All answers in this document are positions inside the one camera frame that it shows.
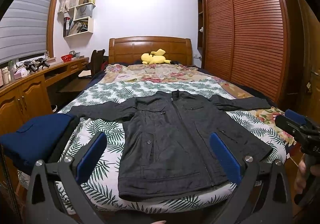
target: louvered door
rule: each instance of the louvered door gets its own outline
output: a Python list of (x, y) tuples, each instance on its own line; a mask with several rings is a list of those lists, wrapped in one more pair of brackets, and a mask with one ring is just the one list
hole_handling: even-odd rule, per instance
[(204, 68), (222, 79), (230, 77), (231, 0), (207, 0), (207, 46)]
[(235, 35), (230, 81), (252, 87), (275, 101), (284, 63), (279, 0), (233, 0), (233, 9)]

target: human hand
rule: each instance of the human hand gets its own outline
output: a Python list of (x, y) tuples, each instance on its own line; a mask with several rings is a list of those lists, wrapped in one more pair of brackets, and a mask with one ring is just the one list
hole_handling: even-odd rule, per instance
[[(305, 179), (305, 175), (306, 175), (306, 171), (307, 171), (307, 167), (305, 164), (305, 156), (306, 156), (306, 154), (303, 154), (303, 156), (300, 160), (300, 163), (298, 166), (297, 177), (294, 182), (294, 189), (296, 190), (296, 192), (298, 194), (302, 193), (302, 191), (306, 187), (306, 183), (307, 183), (306, 179)], [(311, 166), (310, 172), (314, 176), (320, 176), (320, 165)]]

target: chair backrest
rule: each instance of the chair backrest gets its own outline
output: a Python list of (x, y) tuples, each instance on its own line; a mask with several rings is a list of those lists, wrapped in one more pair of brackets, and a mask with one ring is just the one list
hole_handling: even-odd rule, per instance
[(96, 73), (100, 72), (101, 65), (103, 63), (103, 55), (105, 53), (105, 49), (102, 50), (93, 50), (91, 54), (91, 76), (93, 77)]

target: finger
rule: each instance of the finger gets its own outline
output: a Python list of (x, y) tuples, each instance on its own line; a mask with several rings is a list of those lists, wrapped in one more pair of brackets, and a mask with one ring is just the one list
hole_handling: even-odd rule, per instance
[(296, 183), (294, 183), (294, 190), (297, 194), (301, 194), (303, 192), (303, 189), (300, 188)]
[(307, 167), (306, 167), (306, 164), (304, 162), (304, 156), (300, 160), (300, 163), (298, 165), (298, 169), (299, 169), (299, 172), (301, 173), (301, 176), (305, 176), (306, 171), (307, 171)]
[(311, 167), (310, 167), (310, 172), (311, 172), (314, 176), (320, 176), (320, 165), (311, 166)]
[(305, 187), (306, 187), (306, 181), (304, 179), (297, 180), (294, 183), (294, 189), (296, 190), (297, 193), (302, 193)]
[(166, 220), (161, 220), (161, 221), (153, 222), (151, 224), (165, 224), (166, 222), (167, 222)]
[(300, 170), (297, 171), (297, 177), (294, 181), (294, 189), (297, 193), (302, 193), (302, 190), (306, 187), (306, 180), (302, 177)]

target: bottle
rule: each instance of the bottle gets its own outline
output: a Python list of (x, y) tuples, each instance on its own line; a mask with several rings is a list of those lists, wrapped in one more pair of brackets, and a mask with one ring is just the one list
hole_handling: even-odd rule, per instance
[(10, 81), (14, 80), (14, 65), (13, 65), (13, 61), (10, 60), (8, 62), (8, 68), (9, 68), (9, 72), (10, 72)]
[(1, 69), (1, 73), (2, 73), (2, 78), (3, 78), (3, 83), (4, 84), (8, 84), (9, 83), (9, 75), (8, 75), (8, 68), (4, 67)]
[(3, 86), (3, 78), (2, 78), (2, 74), (0, 74), (0, 88)]

